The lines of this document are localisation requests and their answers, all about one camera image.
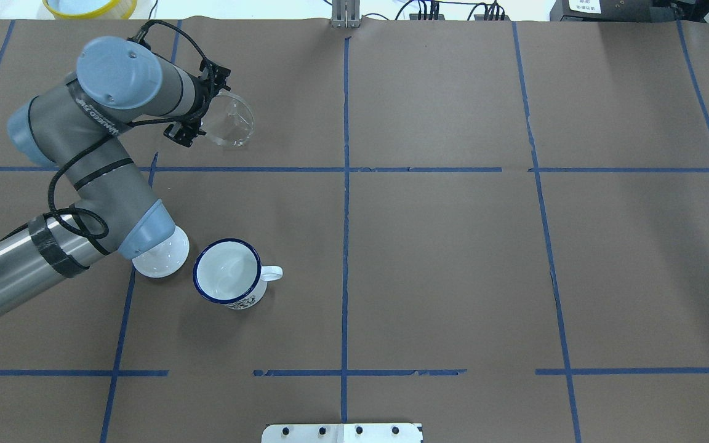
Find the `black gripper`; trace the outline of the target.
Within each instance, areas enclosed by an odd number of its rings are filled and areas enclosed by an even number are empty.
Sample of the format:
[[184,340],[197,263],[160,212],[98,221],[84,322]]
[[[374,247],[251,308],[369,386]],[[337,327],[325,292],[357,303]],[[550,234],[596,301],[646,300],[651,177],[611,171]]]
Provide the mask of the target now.
[[205,132],[201,129],[202,118],[211,106],[213,99],[221,90],[230,90],[227,81],[231,70],[209,59],[200,62],[200,74],[191,78],[194,86],[194,102],[191,108],[173,117],[164,130],[164,137],[172,142],[189,148],[194,139]]

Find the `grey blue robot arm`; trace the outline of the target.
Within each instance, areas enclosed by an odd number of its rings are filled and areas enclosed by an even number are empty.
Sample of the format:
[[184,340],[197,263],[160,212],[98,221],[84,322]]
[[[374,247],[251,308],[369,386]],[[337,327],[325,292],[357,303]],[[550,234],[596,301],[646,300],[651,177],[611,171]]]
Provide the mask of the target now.
[[113,252],[133,259],[174,235],[174,219],[121,135],[166,124],[166,137],[191,146],[231,71],[202,55],[193,75],[144,37],[91,40],[62,84],[9,118],[18,151],[57,171],[47,210],[0,239],[0,317]]

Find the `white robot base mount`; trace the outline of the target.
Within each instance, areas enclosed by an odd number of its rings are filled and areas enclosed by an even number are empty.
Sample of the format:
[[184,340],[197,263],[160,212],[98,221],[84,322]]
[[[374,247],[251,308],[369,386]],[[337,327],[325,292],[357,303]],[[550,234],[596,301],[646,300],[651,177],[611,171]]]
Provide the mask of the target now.
[[262,442],[423,442],[415,423],[305,423],[265,427]]

